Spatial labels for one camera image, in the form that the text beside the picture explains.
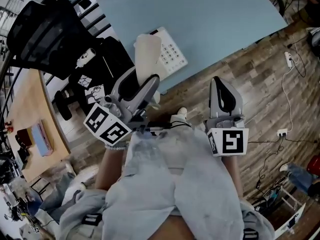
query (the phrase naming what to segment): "jeans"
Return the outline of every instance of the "jeans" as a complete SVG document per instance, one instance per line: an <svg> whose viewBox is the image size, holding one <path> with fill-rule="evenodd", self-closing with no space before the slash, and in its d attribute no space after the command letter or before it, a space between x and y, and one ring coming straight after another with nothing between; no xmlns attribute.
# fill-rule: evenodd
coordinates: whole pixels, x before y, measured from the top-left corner
<svg viewBox="0 0 320 240"><path fill-rule="evenodd" d="M54 220L59 224L60 217L62 214L71 206L76 203L76 195L80 192L76 191L73 194L73 198L62 205L62 202L65 197L65 193L72 182L75 176L71 173L64 174L60 181L55 185L52 193L43 201L42 205L39 207L40 209L46 211Z"/></svg>
<svg viewBox="0 0 320 240"><path fill-rule="evenodd" d="M318 178L318 176L307 172L304 168L297 166L293 163L288 164L289 180L296 188L305 194L308 194L308 189L312 182Z"/></svg>

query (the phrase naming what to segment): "wall socket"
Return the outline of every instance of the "wall socket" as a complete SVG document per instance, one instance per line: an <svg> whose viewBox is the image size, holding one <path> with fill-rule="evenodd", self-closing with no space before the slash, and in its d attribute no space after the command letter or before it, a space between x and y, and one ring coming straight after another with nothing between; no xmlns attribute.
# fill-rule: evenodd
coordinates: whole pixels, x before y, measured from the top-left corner
<svg viewBox="0 0 320 240"><path fill-rule="evenodd" d="M279 129L277 132L276 132L276 135L277 136L283 136L283 135L287 135L288 134L288 129L287 128L284 128L284 129Z"/></svg>

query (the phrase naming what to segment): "red object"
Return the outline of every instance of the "red object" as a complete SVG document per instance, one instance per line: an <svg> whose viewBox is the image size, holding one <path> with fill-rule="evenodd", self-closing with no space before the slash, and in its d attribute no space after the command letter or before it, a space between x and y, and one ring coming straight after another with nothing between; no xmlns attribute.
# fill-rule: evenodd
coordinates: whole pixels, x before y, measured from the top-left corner
<svg viewBox="0 0 320 240"><path fill-rule="evenodd" d="M311 173L320 176L320 155L312 157L308 163L306 170Z"/></svg>
<svg viewBox="0 0 320 240"><path fill-rule="evenodd" d="M7 129L7 131L8 131L9 134L14 131L14 128L13 128L13 126L12 126L11 121L5 122L5 123L4 123L4 127L5 127L5 129Z"/></svg>

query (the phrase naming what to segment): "power strip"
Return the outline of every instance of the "power strip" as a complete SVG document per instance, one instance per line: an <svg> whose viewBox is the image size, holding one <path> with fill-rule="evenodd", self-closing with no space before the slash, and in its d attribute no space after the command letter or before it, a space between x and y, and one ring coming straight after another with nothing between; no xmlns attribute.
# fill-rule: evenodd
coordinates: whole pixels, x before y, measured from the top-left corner
<svg viewBox="0 0 320 240"><path fill-rule="evenodd" d="M292 56L289 52L285 51L284 52L284 56L285 56L285 60L286 60L286 64L288 66L289 69L292 69L293 65L292 65Z"/></svg>

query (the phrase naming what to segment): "bag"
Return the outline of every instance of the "bag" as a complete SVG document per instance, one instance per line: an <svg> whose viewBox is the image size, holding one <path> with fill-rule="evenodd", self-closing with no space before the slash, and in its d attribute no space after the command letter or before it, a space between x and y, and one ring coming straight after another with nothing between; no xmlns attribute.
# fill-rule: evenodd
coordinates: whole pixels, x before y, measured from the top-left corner
<svg viewBox="0 0 320 240"><path fill-rule="evenodd" d="M320 155L315 155L308 163L306 170L314 175L320 176Z"/></svg>

